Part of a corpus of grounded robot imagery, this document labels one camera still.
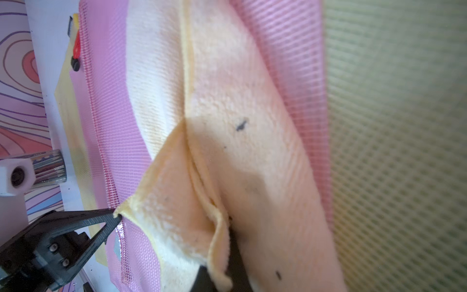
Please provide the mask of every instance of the towel fold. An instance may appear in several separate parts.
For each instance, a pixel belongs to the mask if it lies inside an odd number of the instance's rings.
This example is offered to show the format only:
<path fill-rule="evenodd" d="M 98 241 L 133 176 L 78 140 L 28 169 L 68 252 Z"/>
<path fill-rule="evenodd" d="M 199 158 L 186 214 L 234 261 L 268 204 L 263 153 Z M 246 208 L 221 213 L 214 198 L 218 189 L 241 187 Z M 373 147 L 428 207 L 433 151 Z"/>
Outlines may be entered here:
<path fill-rule="evenodd" d="M 202 264 L 229 291 L 232 224 L 255 291 L 345 291 L 308 157 L 253 38 L 226 0 L 167 2 L 129 2 L 127 86 L 154 161 L 116 210 L 150 238 L 162 290 L 188 291 Z"/>

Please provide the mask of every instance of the pink mesh fabric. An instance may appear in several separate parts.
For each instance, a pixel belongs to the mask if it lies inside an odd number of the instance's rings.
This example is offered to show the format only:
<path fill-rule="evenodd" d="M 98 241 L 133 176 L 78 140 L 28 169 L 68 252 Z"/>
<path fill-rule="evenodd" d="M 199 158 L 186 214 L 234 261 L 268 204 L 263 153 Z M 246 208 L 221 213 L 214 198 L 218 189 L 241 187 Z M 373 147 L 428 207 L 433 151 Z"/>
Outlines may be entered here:
<path fill-rule="evenodd" d="M 333 224 L 327 102 L 319 0 L 231 0 L 253 34 L 282 95 L 314 170 L 326 218 Z M 97 147 L 89 149 L 93 179 L 106 186 L 109 206 L 135 191 L 150 163 L 137 128 L 125 82 L 127 0 L 81 0 L 82 66 L 91 111 L 83 129 L 93 129 Z M 160 271 L 143 232 L 124 219 L 107 241 L 111 280 L 124 291 L 159 291 Z M 121 258 L 114 244 L 121 247 Z"/>
<path fill-rule="evenodd" d="M 82 68 L 89 91 L 91 119 L 83 129 L 95 129 L 98 149 L 89 149 L 92 174 L 104 172 L 110 207 L 132 195 L 151 159 L 136 125 L 125 82 L 127 1 L 81 0 Z M 119 245 L 121 257 L 116 255 Z M 121 292 L 159 291 L 160 270 L 148 238 L 127 220 L 106 246 L 111 281 Z"/>
<path fill-rule="evenodd" d="M 333 228 L 333 199 L 320 0 L 230 0 L 256 40 L 310 158 Z"/>
<path fill-rule="evenodd" d="M 84 70 L 75 72 L 70 69 L 70 79 L 75 92 L 76 104 L 78 106 L 79 118 L 81 121 L 83 136 L 86 143 L 86 150 L 89 158 L 89 168 L 91 169 L 92 190 L 96 194 L 97 208 L 108 208 L 109 203 L 106 195 L 106 180 L 104 168 L 99 155 L 96 131 L 92 122 L 91 105 L 89 104 L 89 91 L 86 85 Z"/>

